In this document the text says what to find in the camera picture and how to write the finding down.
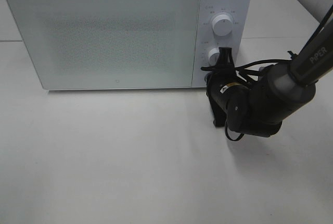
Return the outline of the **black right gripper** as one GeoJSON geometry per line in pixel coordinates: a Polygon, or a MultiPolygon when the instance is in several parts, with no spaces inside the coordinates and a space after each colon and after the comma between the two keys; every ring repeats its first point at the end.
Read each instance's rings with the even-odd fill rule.
{"type": "Polygon", "coordinates": [[[216,65],[205,67],[207,72],[206,95],[213,113],[215,127],[224,127],[227,120],[228,104],[233,95],[247,93],[249,87],[236,75],[233,65],[232,48],[219,47],[216,65]]]}

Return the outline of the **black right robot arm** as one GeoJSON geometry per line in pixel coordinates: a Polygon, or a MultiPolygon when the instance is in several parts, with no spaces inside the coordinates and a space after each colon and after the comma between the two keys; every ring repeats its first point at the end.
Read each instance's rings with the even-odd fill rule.
{"type": "Polygon", "coordinates": [[[219,48],[214,65],[202,67],[214,125],[241,138],[276,134],[284,119],[310,102],[316,82],[332,70],[332,10],[299,53],[235,66],[232,50],[219,48]]]}

